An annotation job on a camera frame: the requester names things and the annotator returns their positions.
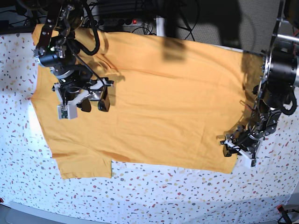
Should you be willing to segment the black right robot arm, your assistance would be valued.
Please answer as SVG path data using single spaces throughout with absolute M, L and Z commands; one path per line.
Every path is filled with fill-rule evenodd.
M 45 24 L 41 29 L 34 57 L 39 65 L 50 68 L 58 80 L 52 87 L 56 93 L 60 119 L 77 117 L 77 109 L 91 111 L 90 102 L 98 103 L 98 110 L 107 112 L 110 108 L 108 87 L 113 81 L 100 77 L 80 57 L 83 51 L 88 56 L 100 49 L 100 39 L 94 24 L 92 12 L 85 0 L 20 0 L 25 9 L 34 11 L 47 8 Z M 75 29 L 87 14 L 95 39 L 95 48 L 89 50 L 75 39 Z

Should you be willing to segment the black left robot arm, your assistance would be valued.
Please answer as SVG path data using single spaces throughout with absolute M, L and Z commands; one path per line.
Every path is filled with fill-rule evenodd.
M 249 122 L 220 142 L 226 157 L 239 154 L 254 160 L 261 140 L 276 131 L 280 115 L 292 115 L 296 111 L 294 89 L 299 85 L 299 38 L 280 34 L 283 22 L 299 27 L 297 0 L 280 1 L 269 50 L 263 59 L 263 75 L 253 89 L 256 99 Z

